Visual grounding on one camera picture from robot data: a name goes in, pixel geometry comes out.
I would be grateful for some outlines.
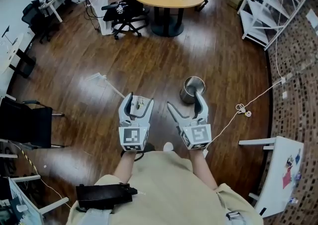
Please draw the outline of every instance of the white desk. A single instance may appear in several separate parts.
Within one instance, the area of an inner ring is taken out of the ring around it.
[[[304,144],[280,136],[262,140],[239,141],[238,144],[241,146],[273,144],[263,147],[264,150],[273,150],[273,155],[262,191],[259,196],[252,193],[249,196],[257,200],[254,208],[258,213],[266,208],[262,215],[263,218],[284,211],[293,192],[295,176],[303,157]],[[292,182],[283,188],[283,177],[288,172],[286,163],[290,156],[294,159],[290,168]]]
[[[56,0],[50,0],[50,1],[46,2],[45,4],[41,5],[39,7],[39,9],[50,8],[51,11],[55,14],[56,18],[62,23],[63,20],[61,19],[60,15],[57,13],[57,11],[56,11],[56,9],[54,8],[54,5],[53,5],[55,1]]]
[[[24,78],[27,78],[30,73],[32,72],[34,65],[35,65],[35,61],[32,60],[31,58],[29,58],[24,52],[22,52],[19,47],[21,45],[21,42],[23,40],[23,36],[24,34],[21,33],[19,34],[17,41],[13,44],[13,46],[11,47],[10,51],[8,51],[5,55],[4,55],[4,61],[2,62],[2,64],[0,65],[0,75],[2,73],[4,73],[6,71],[7,68],[11,68],[12,70],[14,70],[15,72],[17,72],[18,74],[22,75]],[[28,64],[28,72],[22,72],[20,71],[18,68],[16,68],[15,66],[13,66],[11,64],[14,56],[17,55],[19,56],[23,61],[25,61]]]
[[[43,218],[42,215],[55,209],[56,207],[61,206],[62,204],[66,203],[69,199],[63,198],[54,202],[46,207],[38,209],[21,191],[19,186],[16,184],[17,182],[25,182],[31,180],[40,179],[40,175],[34,176],[25,176],[25,177],[18,177],[18,178],[8,178],[11,195],[12,198],[18,197],[20,200],[20,204],[24,204],[28,207],[28,210],[24,211],[23,214],[25,215],[25,221],[23,222],[26,225],[43,225]]]

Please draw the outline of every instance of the trash can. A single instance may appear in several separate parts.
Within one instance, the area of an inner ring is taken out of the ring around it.
[[[194,93],[198,91],[203,94],[205,91],[205,84],[203,80],[197,76],[191,76],[184,82],[183,88],[180,91],[180,98],[184,103],[193,104],[195,102]]]

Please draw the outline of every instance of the black office chair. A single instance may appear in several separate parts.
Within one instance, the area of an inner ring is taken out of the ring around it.
[[[118,40],[118,33],[122,31],[125,26],[129,26],[133,32],[136,32],[138,37],[141,37],[141,33],[138,30],[148,26],[149,19],[147,14],[149,11],[144,9],[144,5],[136,0],[122,0],[113,2],[110,5],[104,6],[102,10],[107,10],[103,20],[113,21],[112,25],[121,24],[118,30],[114,33],[115,40]],[[135,28],[131,23],[137,21],[145,21],[145,25]]]
[[[54,114],[51,107],[36,100],[18,103],[5,97],[0,102],[1,139],[22,143],[31,150],[64,147],[51,144],[52,116],[64,116],[63,113]],[[42,108],[31,109],[27,104],[38,104]]]
[[[57,25],[51,24],[51,17],[45,16],[38,8],[38,5],[34,3],[30,3],[23,10],[22,21],[29,25],[29,28],[36,34],[42,35],[40,38],[40,43],[42,44],[42,40],[46,37],[47,41],[50,41],[50,32],[53,30],[58,31],[59,28]]]

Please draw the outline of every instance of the bottle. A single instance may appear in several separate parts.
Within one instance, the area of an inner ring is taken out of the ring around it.
[[[288,201],[289,204],[297,204],[298,203],[298,199],[296,198],[290,198],[290,200]]]

